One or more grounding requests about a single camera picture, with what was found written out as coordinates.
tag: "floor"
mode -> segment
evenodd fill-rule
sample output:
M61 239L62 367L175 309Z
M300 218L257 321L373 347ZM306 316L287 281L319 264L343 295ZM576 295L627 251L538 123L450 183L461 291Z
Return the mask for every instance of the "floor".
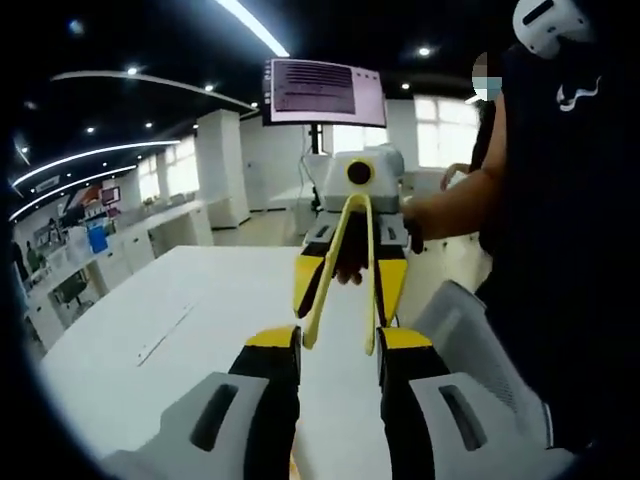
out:
M214 244L225 246L297 247L303 240L293 233L293 218L287 211L252 213L239 228L213 232Z

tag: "window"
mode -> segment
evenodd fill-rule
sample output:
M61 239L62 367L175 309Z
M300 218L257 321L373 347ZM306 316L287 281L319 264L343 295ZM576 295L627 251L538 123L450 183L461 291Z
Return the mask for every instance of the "window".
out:
M363 150L389 141L386 128L355 127L352 125L333 126L333 152Z
M195 192L200 188L196 146L193 137L185 138L175 147L167 148L165 158L169 195Z
M463 100L417 97L418 163L447 168L469 163L478 134L478 113Z
M142 201L160 196L155 155L142 160L138 165L138 186Z

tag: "white table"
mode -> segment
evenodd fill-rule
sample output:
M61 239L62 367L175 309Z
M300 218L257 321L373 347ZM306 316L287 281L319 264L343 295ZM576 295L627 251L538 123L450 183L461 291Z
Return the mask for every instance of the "white table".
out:
M284 208L293 212L294 232L297 235L305 235L316 220L315 213L311 210L313 195L313 184L305 183L285 190L279 195L269 200L269 209Z
M213 245L207 206L207 202L195 200L157 213L107 237L106 251L83 256L77 262L64 260L61 268L29 292L31 323L44 347L50 349L65 332L60 307L50 297L53 290L86 268L98 297L103 297L154 259L149 232L160 240L158 256L176 245Z
M296 185L271 197L269 200L269 208L292 208L298 201L311 202L313 198L313 184L309 182L302 185L302 190L300 185Z
M295 323L298 248L178 247L110 292L42 362L45 388L96 458L135 450L161 413L258 331ZM297 441L314 479L391 478L367 288L333 284L318 342L302 351ZM148 355L180 319L178 326Z

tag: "black ceiling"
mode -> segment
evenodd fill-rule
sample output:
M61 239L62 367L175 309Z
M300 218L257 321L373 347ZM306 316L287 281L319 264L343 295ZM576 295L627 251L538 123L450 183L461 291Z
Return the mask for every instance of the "black ceiling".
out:
M327 60L382 72L389 97L415 92L464 97L483 51L512 41L514 0L240 0L293 58ZM207 83L226 96L251 103L260 98L264 61L271 50L216 0L60 0L23 17L29 41L20 41L28 69L13 137L27 145L29 167L17 154L10 180L34 166L68 155L129 142L165 140L192 131L194 120L219 108L244 107L165 85L120 78L55 75L85 70L140 73L196 87ZM81 25L81 32L71 28ZM420 46L432 49L426 58ZM400 84L410 81L405 92ZM151 129L146 122L153 122ZM95 132L87 134L92 126ZM73 177L129 165L140 150L87 157L55 173ZM33 199L19 188L15 205Z

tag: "monitor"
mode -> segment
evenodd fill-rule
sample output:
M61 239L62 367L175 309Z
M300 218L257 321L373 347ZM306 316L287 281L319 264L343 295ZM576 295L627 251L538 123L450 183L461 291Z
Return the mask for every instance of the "monitor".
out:
M120 187L104 188L100 190L102 205L110 205L120 201Z
M262 100L264 125L387 126L380 74L364 68L274 58L265 66Z

